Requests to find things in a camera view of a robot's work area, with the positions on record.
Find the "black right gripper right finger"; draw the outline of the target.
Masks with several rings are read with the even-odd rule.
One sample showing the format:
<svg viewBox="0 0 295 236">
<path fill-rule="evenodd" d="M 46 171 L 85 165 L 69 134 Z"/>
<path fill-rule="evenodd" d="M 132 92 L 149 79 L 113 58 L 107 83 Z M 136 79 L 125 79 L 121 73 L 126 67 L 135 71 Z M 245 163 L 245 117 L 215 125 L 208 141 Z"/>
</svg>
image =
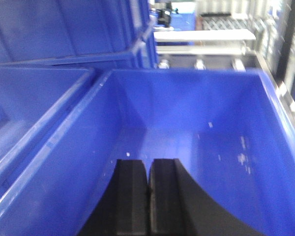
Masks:
<svg viewBox="0 0 295 236">
<path fill-rule="evenodd" d="M 154 159 L 149 176 L 152 236 L 259 236 L 216 202 L 178 159 Z"/>
</svg>

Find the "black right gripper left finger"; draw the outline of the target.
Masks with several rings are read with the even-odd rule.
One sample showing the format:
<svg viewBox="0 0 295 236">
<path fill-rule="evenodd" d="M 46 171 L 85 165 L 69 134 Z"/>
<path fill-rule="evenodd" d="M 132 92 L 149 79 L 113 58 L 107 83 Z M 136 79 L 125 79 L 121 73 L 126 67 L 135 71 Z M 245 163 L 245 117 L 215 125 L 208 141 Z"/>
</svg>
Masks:
<svg viewBox="0 0 295 236">
<path fill-rule="evenodd" d="M 148 235 L 148 183 L 141 160 L 117 160 L 103 196 L 78 235 Z"/>
</svg>

